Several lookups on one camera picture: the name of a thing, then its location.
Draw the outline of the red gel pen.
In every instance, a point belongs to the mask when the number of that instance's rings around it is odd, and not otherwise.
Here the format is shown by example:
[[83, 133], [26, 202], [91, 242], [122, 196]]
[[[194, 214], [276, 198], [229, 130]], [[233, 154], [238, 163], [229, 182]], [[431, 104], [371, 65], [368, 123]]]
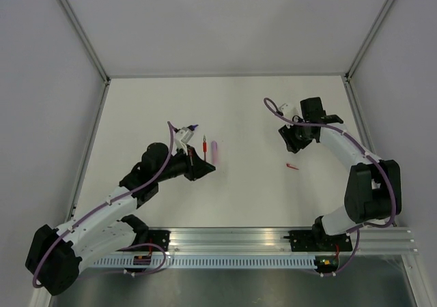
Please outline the red gel pen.
[[208, 142], [205, 135], [203, 136], [202, 149], [203, 149], [203, 160], [207, 161]]

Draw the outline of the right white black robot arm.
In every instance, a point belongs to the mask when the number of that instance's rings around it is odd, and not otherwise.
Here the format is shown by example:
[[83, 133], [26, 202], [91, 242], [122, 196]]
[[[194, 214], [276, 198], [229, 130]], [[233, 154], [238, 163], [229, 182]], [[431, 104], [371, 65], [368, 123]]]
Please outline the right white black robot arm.
[[274, 114], [285, 122], [279, 134], [289, 152], [297, 154], [311, 143], [327, 148], [348, 171], [343, 204], [315, 219], [311, 242], [327, 250], [340, 235], [349, 235], [368, 226], [387, 228], [400, 214], [400, 166], [383, 160], [364, 148], [336, 114], [327, 114], [319, 97], [300, 102], [297, 114], [289, 104], [274, 106]]

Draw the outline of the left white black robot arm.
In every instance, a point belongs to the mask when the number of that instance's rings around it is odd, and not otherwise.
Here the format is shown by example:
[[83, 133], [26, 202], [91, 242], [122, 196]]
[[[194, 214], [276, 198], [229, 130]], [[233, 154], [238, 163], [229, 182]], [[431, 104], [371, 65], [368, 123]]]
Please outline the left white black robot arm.
[[215, 169], [192, 146], [171, 153], [164, 143], [152, 143], [105, 202], [55, 228], [45, 224], [35, 232], [25, 261], [33, 286], [59, 295], [106, 254], [128, 247], [143, 250], [148, 227], [134, 211], [158, 193], [160, 182], [179, 176], [196, 181]]

